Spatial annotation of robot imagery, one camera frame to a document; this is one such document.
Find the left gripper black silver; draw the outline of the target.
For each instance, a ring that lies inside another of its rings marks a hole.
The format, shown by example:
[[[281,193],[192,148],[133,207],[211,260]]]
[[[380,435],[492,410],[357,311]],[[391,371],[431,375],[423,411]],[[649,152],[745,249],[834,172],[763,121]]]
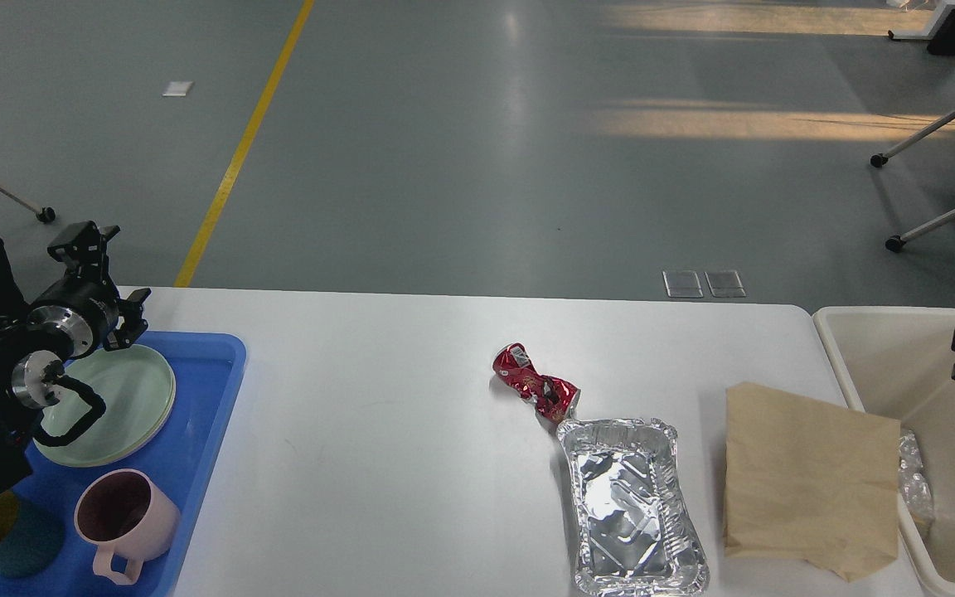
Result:
[[[63,337],[54,352],[65,359],[87,357],[102,343],[107,352],[130,348],[148,330],[144,303],[152,289],[120,298],[109,274],[109,242],[118,233],[120,226],[80,221],[63,228],[46,247],[65,265],[67,277],[38,296],[23,322]]]

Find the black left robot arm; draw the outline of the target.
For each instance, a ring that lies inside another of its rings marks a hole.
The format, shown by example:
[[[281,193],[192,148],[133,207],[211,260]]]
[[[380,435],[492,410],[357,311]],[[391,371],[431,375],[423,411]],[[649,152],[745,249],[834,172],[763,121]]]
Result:
[[[121,296],[109,274],[109,242],[119,231],[92,221],[67,226],[48,246],[63,277],[0,325],[0,494],[30,476],[31,442],[68,445],[105,413],[103,398],[65,364],[129,348],[147,331],[151,291]]]

